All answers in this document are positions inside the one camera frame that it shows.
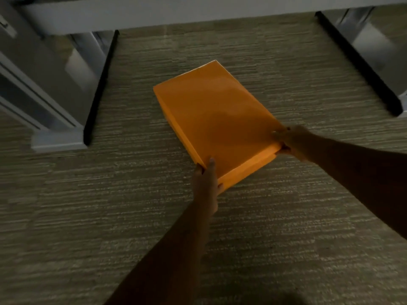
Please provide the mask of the white table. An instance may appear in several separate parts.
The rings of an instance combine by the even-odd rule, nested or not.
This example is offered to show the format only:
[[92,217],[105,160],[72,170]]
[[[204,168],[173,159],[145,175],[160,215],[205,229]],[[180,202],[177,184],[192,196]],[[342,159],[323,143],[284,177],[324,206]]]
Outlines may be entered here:
[[401,3],[407,0],[37,0],[18,9],[44,34],[67,35]]

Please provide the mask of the person's right hand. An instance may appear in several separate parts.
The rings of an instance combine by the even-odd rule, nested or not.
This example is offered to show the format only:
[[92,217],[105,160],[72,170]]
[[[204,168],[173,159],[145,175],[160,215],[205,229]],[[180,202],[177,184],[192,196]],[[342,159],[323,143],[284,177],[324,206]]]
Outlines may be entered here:
[[303,126],[289,126],[280,131],[271,133],[273,141],[282,146],[288,146],[292,150],[292,155],[302,162],[314,163],[314,156],[320,138],[308,131]]

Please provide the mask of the orange box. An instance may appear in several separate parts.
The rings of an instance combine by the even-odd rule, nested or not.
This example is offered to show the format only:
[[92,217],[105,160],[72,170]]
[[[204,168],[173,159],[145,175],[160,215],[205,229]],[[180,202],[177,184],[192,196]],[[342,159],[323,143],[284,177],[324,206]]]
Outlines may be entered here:
[[282,148],[272,139],[282,123],[216,60],[153,91],[193,162],[206,168],[214,158],[223,190],[273,161]]

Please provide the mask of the white table leg black foot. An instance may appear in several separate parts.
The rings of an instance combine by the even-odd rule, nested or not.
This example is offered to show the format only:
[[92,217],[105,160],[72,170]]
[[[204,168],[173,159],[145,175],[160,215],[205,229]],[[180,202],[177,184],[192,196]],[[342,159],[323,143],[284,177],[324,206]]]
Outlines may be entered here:
[[120,33],[68,33],[66,62],[49,34],[19,4],[0,0],[0,110],[33,131],[37,153],[86,149]]
[[394,117],[407,118],[407,43],[371,22],[376,6],[317,11],[315,17]]

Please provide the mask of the person's right forearm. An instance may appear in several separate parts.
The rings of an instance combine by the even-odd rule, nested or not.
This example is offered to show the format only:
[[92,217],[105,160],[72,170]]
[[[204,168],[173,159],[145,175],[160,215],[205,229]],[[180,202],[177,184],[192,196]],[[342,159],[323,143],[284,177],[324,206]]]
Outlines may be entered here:
[[407,154],[311,134],[307,158],[407,240]]

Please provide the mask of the person's left forearm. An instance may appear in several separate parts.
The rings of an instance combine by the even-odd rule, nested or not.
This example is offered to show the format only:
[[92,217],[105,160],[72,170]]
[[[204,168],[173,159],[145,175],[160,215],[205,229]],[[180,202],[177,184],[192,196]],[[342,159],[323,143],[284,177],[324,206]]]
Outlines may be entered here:
[[193,305],[216,199],[195,198],[104,305]]

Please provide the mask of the person's left hand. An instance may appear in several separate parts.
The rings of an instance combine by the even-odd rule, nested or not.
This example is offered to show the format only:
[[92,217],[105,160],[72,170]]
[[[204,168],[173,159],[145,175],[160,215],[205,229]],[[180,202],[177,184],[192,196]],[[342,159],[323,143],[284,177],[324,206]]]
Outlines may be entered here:
[[219,184],[214,158],[210,158],[206,168],[200,164],[196,165],[192,175],[193,201],[205,208],[210,215],[215,214],[218,210],[217,186]]

